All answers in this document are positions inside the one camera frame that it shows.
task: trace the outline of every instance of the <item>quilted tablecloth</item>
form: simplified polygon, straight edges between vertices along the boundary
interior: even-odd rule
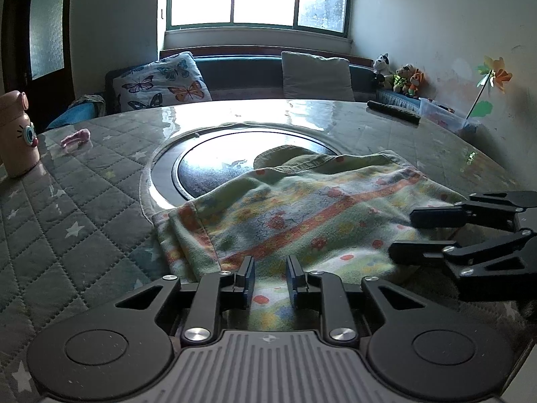
[[[468,194],[517,189],[508,173],[471,145],[422,120],[419,127],[366,110],[362,103],[249,100],[133,111],[39,136],[41,162],[19,179],[0,167],[0,402],[38,397],[26,349],[43,328],[140,287],[169,272],[139,186],[155,150],[178,132],[230,122],[302,126],[351,154],[390,149],[432,180]],[[58,145],[80,128],[91,141]],[[434,286],[420,284],[434,298]],[[437,298],[441,303],[453,301]],[[498,324],[486,304],[473,308]],[[506,306],[508,325],[523,326]]]

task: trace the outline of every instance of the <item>frosted glass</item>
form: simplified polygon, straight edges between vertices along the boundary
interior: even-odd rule
[[[32,80],[63,68],[63,0],[30,4]]]

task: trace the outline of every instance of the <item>clear plastic bin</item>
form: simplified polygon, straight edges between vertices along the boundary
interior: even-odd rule
[[[448,112],[425,98],[420,98],[420,110],[418,113],[422,117],[431,120],[463,139],[466,139],[464,136],[476,133],[477,126],[479,125],[477,121],[458,117],[454,113]]]

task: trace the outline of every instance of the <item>cartoon eye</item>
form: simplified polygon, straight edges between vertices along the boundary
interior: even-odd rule
[[[36,139],[36,131],[33,128],[33,123],[30,123],[29,126],[23,127],[20,126],[21,130],[17,130],[17,133],[20,133],[18,138],[24,138],[26,145],[34,146],[34,140]]]

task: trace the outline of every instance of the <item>pink object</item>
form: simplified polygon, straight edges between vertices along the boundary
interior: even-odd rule
[[[9,177],[21,176],[39,162],[39,140],[26,110],[25,93],[0,96],[0,165],[4,163]]]
[[[60,142],[60,145],[62,147],[66,147],[69,144],[72,144],[73,142],[87,142],[90,140],[91,133],[88,129],[80,129],[79,131],[76,131],[72,135],[66,136],[63,138]]]

